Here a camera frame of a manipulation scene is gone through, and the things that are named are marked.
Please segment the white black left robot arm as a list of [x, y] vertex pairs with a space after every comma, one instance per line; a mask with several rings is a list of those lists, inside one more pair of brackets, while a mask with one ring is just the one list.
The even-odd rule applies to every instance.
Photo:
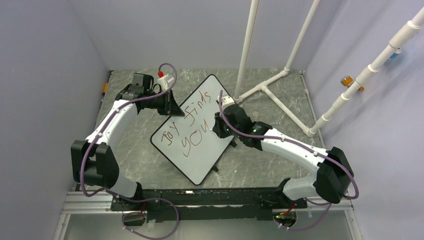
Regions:
[[143, 189], [120, 172], [113, 148], [128, 124], [143, 109], [157, 110], [161, 116], [183, 117], [185, 114], [176, 103], [172, 87], [175, 77], [158, 72], [159, 79], [148, 74], [135, 73], [132, 83], [116, 96], [111, 110], [85, 140], [75, 140], [71, 145], [72, 175], [81, 186], [98, 186], [124, 199], [131, 210], [144, 203]]

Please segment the wire whiteboard stand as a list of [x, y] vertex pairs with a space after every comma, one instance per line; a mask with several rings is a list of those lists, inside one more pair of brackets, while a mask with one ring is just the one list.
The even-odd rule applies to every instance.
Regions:
[[234, 139], [232, 139], [229, 144], [225, 147], [225, 149], [223, 150], [222, 154], [218, 157], [217, 161], [214, 163], [214, 165], [212, 166], [211, 170], [215, 173], [217, 173], [219, 171], [219, 164], [222, 161], [222, 159], [226, 156], [226, 154], [229, 153], [230, 149], [236, 148], [237, 147], [237, 143]]

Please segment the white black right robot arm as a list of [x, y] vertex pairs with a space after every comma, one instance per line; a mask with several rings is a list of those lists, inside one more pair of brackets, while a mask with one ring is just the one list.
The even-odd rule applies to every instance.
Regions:
[[354, 173], [342, 149], [327, 150], [297, 141], [267, 123], [251, 120], [237, 104], [216, 112], [214, 121], [212, 130], [220, 139], [234, 136], [249, 148], [282, 156], [309, 171], [306, 177], [288, 177], [278, 185], [275, 200], [280, 207], [310, 197], [338, 204], [346, 197]]

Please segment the white framed whiteboard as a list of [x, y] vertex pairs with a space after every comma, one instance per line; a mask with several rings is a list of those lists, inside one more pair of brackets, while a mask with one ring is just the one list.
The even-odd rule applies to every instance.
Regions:
[[227, 90], [208, 75], [180, 104], [184, 116], [171, 116], [151, 135], [151, 144], [192, 184], [200, 185], [233, 139], [213, 132], [219, 94]]

